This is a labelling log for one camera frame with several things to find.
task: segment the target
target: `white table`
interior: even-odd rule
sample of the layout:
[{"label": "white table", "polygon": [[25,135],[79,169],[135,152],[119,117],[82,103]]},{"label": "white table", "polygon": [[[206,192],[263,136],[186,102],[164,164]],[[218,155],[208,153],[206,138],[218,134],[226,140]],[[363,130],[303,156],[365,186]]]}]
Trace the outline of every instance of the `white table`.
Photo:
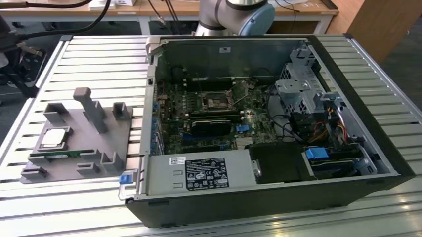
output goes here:
[{"label": "white table", "polygon": [[[35,146],[48,102],[79,108],[76,87],[91,87],[92,98],[107,107],[135,107],[128,145],[136,166],[142,135],[147,74],[144,36],[80,36],[62,41],[38,82],[38,98],[28,99],[0,147],[0,235],[67,236],[415,236],[422,231],[421,111],[353,39],[318,36],[417,177],[377,192],[347,207],[148,229],[118,198],[118,177],[20,184],[20,171]],[[326,78],[331,90],[334,84]]]}]

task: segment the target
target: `blue connector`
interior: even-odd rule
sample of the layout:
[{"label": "blue connector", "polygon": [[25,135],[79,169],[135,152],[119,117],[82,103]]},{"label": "blue connector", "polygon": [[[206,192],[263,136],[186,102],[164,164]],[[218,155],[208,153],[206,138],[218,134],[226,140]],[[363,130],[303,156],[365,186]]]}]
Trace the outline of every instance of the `blue connector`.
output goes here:
[{"label": "blue connector", "polygon": [[134,175],[122,174],[119,177],[119,184],[131,184],[131,183],[134,183]]},{"label": "blue connector", "polygon": [[236,132],[247,132],[250,130],[249,125],[236,126]]},{"label": "blue connector", "polygon": [[323,147],[313,147],[306,150],[306,157],[309,159],[327,159],[329,154]]}]

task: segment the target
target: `slotted aluminum surface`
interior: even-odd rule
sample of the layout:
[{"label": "slotted aluminum surface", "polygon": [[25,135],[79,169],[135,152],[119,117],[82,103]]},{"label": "slotted aluminum surface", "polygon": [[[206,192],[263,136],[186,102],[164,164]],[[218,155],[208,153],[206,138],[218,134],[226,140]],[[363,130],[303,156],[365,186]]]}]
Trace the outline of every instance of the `slotted aluminum surface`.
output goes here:
[{"label": "slotted aluminum surface", "polygon": [[[118,199],[118,177],[23,185],[20,171],[34,148],[48,102],[80,108],[72,89],[88,86],[107,107],[135,107],[130,166],[138,151],[146,86],[144,36],[75,37],[60,42],[40,78],[39,97],[30,99],[0,149],[1,236],[418,236],[422,235],[422,125],[419,111],[353,40],[318,36],[363,102],[413,167],[417,177],[347,207],[266,217],[148,229]],[[327,84],[335,90],[326,75]]]}]

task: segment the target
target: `gray plastic peg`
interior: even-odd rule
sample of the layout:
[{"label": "gray plastic peg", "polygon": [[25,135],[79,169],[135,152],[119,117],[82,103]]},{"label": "gray plastic peg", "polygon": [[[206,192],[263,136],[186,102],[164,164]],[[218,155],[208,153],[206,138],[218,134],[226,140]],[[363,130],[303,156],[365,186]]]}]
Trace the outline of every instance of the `gray plastic peg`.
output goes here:
[{"label": "gray plastic peg", "polygon": [[87,87],[80,87],[75,89],[74,99],[80,102],[82,106],[86,110],[86,115],[90,118],[96,130],[99,133],[107,132],[107,126],[103,121],[103,108],[102,106],[96,106],[95,102],[91,99],[91,89]]}]

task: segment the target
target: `warning label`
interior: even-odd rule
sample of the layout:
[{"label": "warning label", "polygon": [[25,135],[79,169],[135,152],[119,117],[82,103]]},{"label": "warning label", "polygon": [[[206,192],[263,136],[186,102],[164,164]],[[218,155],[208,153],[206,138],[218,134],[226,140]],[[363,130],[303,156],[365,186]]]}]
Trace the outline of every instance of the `warning label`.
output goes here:
[{"label": "warning label", "polygon": [[228,187],[224,158],[184,161],[186,188],[190,191]]}]

